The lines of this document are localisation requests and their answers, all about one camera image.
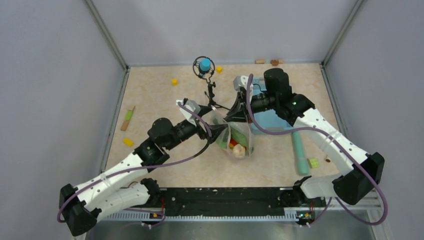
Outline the dark green cucumber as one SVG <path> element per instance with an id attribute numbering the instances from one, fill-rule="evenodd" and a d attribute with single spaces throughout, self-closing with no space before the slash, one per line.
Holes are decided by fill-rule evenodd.
<path id="1" fill-rule="evenodd" d="M 221 149 L 226 150 L 228 148 L 228 141 L 230 137 L 230 127 L 228 124 L 217 124 L 211 126 L 213 143 L 216 143 Z"/>

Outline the wrinkled orange-red chili pepper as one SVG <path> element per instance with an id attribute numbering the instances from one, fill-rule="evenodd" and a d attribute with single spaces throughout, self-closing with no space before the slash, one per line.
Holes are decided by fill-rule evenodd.
<path id="1" fill-rule="evenodd" d="M 230 139 L 230 142 L 229 142 L 229 147 L 232 149 L 232 148 L 234 148 L 236 145 L 237 145 L 238 143 L 233 139 L 233 138 L 231 138 Z"/>

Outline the clear pink zip top bag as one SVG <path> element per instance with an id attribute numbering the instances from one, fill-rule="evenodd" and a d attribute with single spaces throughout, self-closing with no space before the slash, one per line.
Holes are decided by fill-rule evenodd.
<path id="1" fill-rule="evenodd" d="M 234 159 L 250 158 L 254 152 L 254 135 L 246 122 L 226 121 L 224 116 L 213 109 L 203 120 L 211 130 L 211 142 Z"/>

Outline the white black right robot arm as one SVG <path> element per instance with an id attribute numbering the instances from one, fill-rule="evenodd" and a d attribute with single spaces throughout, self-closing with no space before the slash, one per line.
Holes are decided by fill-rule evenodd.
<path id="1" fill-rule="evenodd" d="M 385 165 L 384 157 L 368 153 L 347 139 L 331 125 L 305 95 L 295 93 L 289 75 L 281 68 L 270 68 L 263 73 L 265 91 L 253 93 L 252 74 L 239 75 L 233 80 L 236 100 L 225 120 L 254 124 L 267 135 L 285 135 L 304 132 L 335 164 L 338 173 L 327 176 L 309 176 L 295 183 L 293 200 L 307 206 L 313 198 L 337 198 L 356 205 L 371 190 L 376 190 L 384 205 L 387 198 L 379 187 Z M 290 128 L 270 131 L 259 125 L 255 114 L 273 110 Z"/>

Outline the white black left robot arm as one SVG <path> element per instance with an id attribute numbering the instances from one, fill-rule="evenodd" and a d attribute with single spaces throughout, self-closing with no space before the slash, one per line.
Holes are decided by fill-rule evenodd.
<path id="1" fill-rule="evenodd" d="M 209 130 L 204 131 L 198 123 L 188 120 L 177 125 L 167 118 L 155 120 L 147 132 L 148 138 L 115 166 L 77 186 L 67 184 L 60 189 L 57 221 L 65 223 L 71 235 L 77 237 L 109 215 L 129 207 L 156 206 L 161 194 L 155 180 L 145 178 L 131 187 L 127 184 L 157 168 L 169 166 L 166 161 L 170 156 L 166 150 L 196 134 L 209 145 L 227 127 L 227 123 L 215 120 Z"/>

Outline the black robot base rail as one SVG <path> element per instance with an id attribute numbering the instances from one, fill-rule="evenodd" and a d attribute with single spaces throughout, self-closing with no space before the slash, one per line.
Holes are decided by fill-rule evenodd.
<path id="1" fill-rule="evenodd" d="M 290 187 L 169 187 L 153 202 L 136 207 L 164 211 L 167 217 L 283 217 L 289 208 L 325 205 L 324 199 L 308 199 Z"/>

